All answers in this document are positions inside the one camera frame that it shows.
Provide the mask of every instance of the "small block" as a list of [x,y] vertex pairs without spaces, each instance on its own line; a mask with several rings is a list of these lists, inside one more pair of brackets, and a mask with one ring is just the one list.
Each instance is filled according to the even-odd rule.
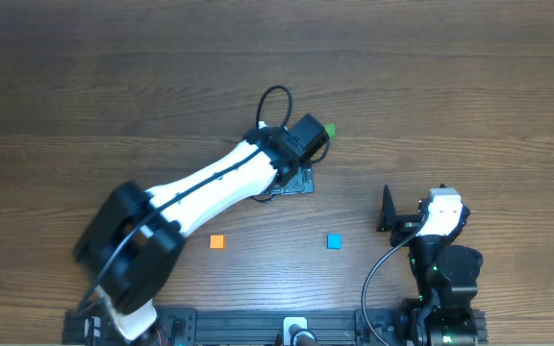
[[212,249],[223,249],[226,243],[225,235],[211,235],[211,245]]
[[328,235],[327,248],[338,250],[341,248],[341,235]]
[[326,124],[324,125],[324,129],[326,129],[329,138],[335,138],[335,124]]

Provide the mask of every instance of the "wooden tabletop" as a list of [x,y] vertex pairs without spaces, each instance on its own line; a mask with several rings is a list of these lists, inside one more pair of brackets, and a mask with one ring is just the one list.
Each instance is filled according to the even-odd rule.
[[[441,183],[471,208],[490,340],[554,342],[554,1],[0,0],[0,342],[60,341],[88,287],[72,246],[117,185],[186,177],[284,84],[335,123],[316,192],[199,229],[158,304],[357,309],[401,213]],[[264,119],[278,124],[283,95]],[[225,251],[209,236],[226,235]],[[326,235],[343,248],[326,249]],[[372,307],[416,297],[407,250]]]

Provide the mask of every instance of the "blue cube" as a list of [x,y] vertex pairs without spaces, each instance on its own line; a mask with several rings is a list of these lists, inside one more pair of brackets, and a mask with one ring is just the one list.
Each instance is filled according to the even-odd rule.
[[341,248],[341,235],[328,235],[327,248],[338,250]]

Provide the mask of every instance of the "orange cube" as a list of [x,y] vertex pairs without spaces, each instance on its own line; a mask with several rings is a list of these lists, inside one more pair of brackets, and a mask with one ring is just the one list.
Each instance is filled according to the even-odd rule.
[[223,249],[226,247],[226,236],[225,235],[211,235],[211,245],[212,249]]

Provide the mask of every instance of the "wooden table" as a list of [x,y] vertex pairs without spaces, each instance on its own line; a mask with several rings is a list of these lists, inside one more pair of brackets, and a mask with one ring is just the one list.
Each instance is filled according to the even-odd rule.
[[[485,257],[491,342],[554,342],[554,1],[0,0],[0,342],[59,342],[71,248],[109,192],[229,152],[262,92],[335,123],[316,193],[244,201],[189,239],[158,304],[356,309],[399,212],[440,183]],[[283,96],[264,119],[281,121]],[[343,235],[340,251],[326,235]],[[209,235],[225,234],[225,251]],[[417,295],[406,250],[373,307]]]

